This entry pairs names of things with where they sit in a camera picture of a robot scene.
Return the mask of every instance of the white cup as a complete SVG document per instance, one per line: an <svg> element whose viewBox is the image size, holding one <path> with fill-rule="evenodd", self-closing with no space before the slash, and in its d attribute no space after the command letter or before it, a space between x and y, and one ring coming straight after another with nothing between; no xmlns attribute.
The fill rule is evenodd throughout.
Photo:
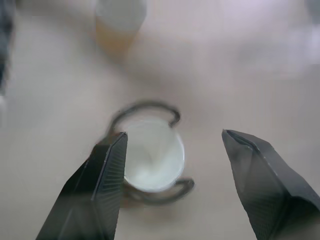
<svg viewBox="0 0 320 240"><path fill-rule="evenodd" d="M170 189L185 164L184 145L178 133L160 118L132 122L125 130L128 143L124 179L143 192Z"/></svg>
<svg viewBox="0 0 320 240"><path fill-rule="evenodd" d="M126 194L148 205L163 205L177 201L189 193L195 182L192 178L180 178L185 164L183 142L174 125L180 120L175 107L158 101L143 101L121 110L114 118L107 135L112 135L116 125L139 110L160 108L170 111L174 119L169 123L161 118L147 117L131 121L125 127L128 142L124 180L138 191ZM164 198L149 193L159 193L181 185L173 195Z"/></svg>

